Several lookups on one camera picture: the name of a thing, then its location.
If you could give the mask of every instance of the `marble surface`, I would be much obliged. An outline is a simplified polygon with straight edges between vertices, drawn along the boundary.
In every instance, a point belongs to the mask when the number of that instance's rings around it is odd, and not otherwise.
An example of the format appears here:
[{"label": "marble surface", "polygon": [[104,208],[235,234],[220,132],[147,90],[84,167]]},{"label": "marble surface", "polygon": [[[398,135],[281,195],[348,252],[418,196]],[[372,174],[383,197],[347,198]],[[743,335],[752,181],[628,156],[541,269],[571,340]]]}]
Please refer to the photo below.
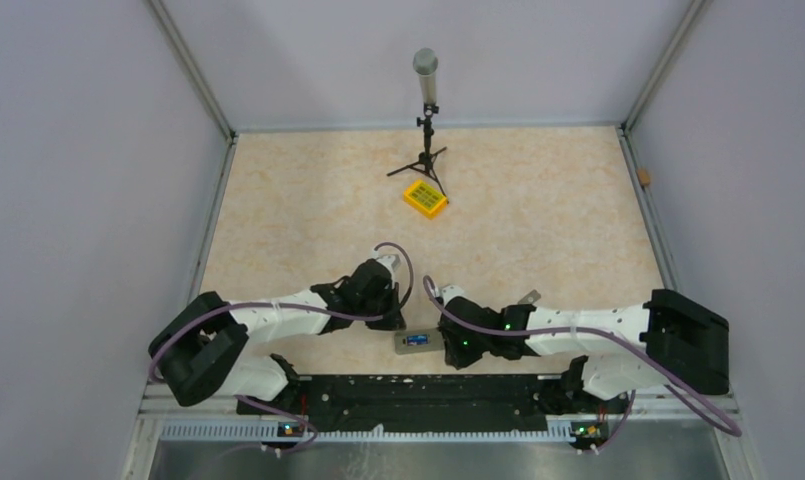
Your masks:
[{"label": "marble surface", "polygon": [[[350,274],[385,240],[414,261],[408,328],[439,318],[425,273],[496,310],[532,289],[538,305],[566,310],[643,302],[661,286],[613,127],[436,129],[435,149],[448,146],[437,172],[450,204],[433,220],[402,199],[419,174],[385,176],[416,159],[419,130],[240,135],[203,291],[295,293]],[[361,324],[255,353],[270,352],[304,374],[457,373],[442,351],[398,356],[392,333]],[[461,372],[560,372],[568,362],[486,354]]]}]

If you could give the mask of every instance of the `small metal device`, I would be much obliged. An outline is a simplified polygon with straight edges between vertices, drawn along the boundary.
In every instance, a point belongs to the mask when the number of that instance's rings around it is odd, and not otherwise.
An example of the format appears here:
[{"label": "small metal device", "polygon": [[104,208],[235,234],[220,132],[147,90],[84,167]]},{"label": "small metal device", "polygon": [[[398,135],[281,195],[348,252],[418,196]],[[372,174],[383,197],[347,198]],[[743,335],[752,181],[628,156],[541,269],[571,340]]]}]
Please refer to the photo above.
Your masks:
[{"label": "small metal device", "polygon": [[537,290],[532,290],[531,292],[523,295],[523,298],[517,300],[517,305],[534,305],[534,302],[540,299],[540,292]]},{"label": "small metal device", "polygon": [[393,347],[397,355],[435,352],[443,350],[443,336],[437,328],[400,331],[393,334]]}]

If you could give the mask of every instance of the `white cable tie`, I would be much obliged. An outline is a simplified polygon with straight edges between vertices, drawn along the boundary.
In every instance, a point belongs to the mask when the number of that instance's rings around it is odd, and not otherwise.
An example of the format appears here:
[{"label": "white cable tie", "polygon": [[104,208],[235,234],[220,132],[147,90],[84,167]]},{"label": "white cable tie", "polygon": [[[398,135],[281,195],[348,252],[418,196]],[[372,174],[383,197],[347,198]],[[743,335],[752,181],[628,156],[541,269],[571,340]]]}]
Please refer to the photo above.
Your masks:
[{"label": "white cable tie", "polygon": [[272,304],[272,311],[275,314],[276,323],[280,324],[284,319],[281,317],[281,305],[278,304],[278,299],[270,300]]},{"label": "white cable tie", "polygon": [[578,345],[579,349],[585,351],[585,346],[579,343],[579,333],[576,331],[576,317],[577,315],[570,315],[569,322],[570,322],[570,337],[573,339],[573,343]]}]

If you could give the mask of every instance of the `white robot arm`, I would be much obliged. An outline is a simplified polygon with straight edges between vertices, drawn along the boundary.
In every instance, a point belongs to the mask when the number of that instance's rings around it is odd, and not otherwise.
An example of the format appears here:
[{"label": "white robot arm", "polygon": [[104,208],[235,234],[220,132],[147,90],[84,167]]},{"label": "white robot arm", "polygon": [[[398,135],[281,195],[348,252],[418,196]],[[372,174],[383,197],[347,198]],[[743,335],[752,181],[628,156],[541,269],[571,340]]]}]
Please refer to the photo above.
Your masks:
[{"label": "white robot arm", "polygon": [[369,317],[367,326],[374,330],[405,328],[395,275],[400,258],[374,257],[351,276],[284,297],[226,302],[216,292],[199,295],[152,341],[152,363],[182,406],[215,394],[270,401],[294,374],[281,357],[254,356],[255,346],[331,333]]},{"label": "white robot arm", "polygon": [[[579,388],[602,400],[669,383],[667,377],[619,343],[585,333],[594,329],[646,353],[699,393],[728,392],[728,322],[674,291],[655,290],[652,300],[645,304],[608,310],[562,311],[512,305],[501,312],[466,299],[458,286],[449,285],[437,293],[446,312],[476,327],[512,335],[477,333],[441,315],[439,329],[446,362],[456,368],[472,364],[485,351],[512,360],[570,353],[578,361],[574,360],[562,379],[578,383]],[[560,331],[523,335],[541,329]]]}]

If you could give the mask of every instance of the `yellow sticker block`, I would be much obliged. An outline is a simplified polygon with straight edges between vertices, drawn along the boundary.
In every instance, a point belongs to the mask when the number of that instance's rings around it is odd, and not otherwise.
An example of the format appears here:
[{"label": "yellow sticker block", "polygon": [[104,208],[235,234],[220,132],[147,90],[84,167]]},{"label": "yellow sticker block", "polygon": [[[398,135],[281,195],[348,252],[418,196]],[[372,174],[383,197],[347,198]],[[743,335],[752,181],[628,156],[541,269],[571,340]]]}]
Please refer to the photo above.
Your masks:
[{"label": "yellow sticker block", "polygon": [[428,218],[434,218],[449,203],[446,197],[428,183],[417,180],[405,190],[405,201]]}]

